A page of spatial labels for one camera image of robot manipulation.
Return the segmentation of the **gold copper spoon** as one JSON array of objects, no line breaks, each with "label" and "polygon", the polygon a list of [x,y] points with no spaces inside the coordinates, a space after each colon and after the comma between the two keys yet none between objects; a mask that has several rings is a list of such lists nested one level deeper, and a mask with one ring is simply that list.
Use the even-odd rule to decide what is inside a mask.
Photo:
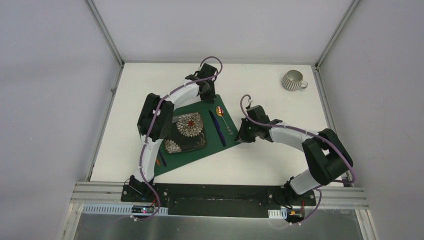
[{"label": "gold copper spoon", "polygon": [[230,128],[230,126],[227,124],[227,122],[226,122],[226,120],[225,120],[225,118],[224,118],[224,110],[218,105],[216,108],[215,108],[215,112],[216,112],[216,114],[219,116],[219,117],[221,117],[222,118],[222,120],[223,120],[223,122],[224,122],[224,124],[225,124],[225,127],[226,127],[226,129],[227,129],[227,132],[228,132],[228,134],[230,135],[230,136],[232,136],[233,135],[233,132],[232,132],[232,130],[231,130],[231,128]]}]

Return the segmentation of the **green placemat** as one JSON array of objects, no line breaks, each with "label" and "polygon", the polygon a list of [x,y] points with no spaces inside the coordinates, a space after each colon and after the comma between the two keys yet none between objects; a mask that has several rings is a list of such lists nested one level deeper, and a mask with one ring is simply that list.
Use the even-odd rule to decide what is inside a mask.
[{"label": "green placemat", "polygon": [[214,103],[195,102],[174,110],[171,130],[162,142],[154,173],[160,176],[232,148],[238,130],[220,95]]}]

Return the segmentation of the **blue plastic knife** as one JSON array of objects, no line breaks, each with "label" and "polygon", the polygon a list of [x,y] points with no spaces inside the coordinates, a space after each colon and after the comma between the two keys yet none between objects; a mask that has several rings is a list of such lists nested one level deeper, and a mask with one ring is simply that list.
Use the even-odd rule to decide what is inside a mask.
[{"label": "blue plastic knife", "polygon": [[208,112],[209,112],[209,115],[211,117],[211,120],[213,121],[214,127],[216,129],[216,132],[218,134],[218,137],[220,139],[222,146],[226,147],[226,140],[225,140],[225,137],[224,137],[224,135],[221,131],[221,128],[220,128],[220,125],[219,125],[217,118],[215,117],[215,115],[210,110],[208,110]]}]

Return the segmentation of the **black floral square plate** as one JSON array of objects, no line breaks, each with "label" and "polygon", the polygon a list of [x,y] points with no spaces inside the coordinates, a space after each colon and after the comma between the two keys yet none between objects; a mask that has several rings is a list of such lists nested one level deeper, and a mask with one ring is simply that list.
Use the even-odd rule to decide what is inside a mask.
[{"label": "black floral square plate", "polygon": [[190,112],[174,116],[170,133],[163,144],[169,154],[191,152],[206,147],[207,138],[201,114]]}]

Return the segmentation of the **grey ribbed mug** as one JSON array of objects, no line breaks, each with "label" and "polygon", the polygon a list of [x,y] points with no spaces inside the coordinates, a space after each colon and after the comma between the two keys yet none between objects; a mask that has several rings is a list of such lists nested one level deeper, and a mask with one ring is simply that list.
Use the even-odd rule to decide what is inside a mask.
[{"label": "grey ribbed mug", "polygon": [[304,90],[308,83],[304,80],[303,74],[298,70],[289,70],[281,80],[282,86],[288,91]]}]

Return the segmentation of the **purple metallic fork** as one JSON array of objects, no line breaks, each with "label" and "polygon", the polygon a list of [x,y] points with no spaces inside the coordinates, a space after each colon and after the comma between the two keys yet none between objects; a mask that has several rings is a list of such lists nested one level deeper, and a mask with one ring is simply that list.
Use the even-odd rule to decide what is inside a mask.
[{"label": "purple metallic fork", "polygon": [[167,163],[166,163],[166,161],[165,161],[165,159],[164,159],[164,157],[163,157],[163,155],[162,155],[162,153],[160,151],[158,152],[158,157],[161,160],[163,166],[166,168],[167,167]]}]

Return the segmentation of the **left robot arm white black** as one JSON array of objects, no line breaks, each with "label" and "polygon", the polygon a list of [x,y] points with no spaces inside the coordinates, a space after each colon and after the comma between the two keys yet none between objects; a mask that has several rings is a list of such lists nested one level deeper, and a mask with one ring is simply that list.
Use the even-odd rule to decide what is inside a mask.
[{"label": "left robot arm white black", "polygon": [[216,97],[215,80],[222,72],[220,69],[202,62],[199,70],[185,77],[181,85],[162,94],[147,95],[137,121],[142,147],[139,163],[130,177],[129,186],[140,202],[152,198],[154,168],[162,141],[169,135],[174,110],[195,97],[207,103],[213,103]]}]

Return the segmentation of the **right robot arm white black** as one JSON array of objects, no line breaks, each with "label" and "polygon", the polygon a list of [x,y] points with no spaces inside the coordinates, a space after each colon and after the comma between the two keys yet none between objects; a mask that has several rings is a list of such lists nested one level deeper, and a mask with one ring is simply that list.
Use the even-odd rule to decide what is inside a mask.
[{"label": "right robot arm white black", "polygon": [[279,119],[270,120],[261,105],[249,105],[242,111],[245,117],[235,138],[237,142],[253,143],[260,138],[304,153],[307,170],[284,185],[283,196],[288,204],[298,204],[307,191],[326,186],[352,170],[353,160],[332,129],[307,131]]}]

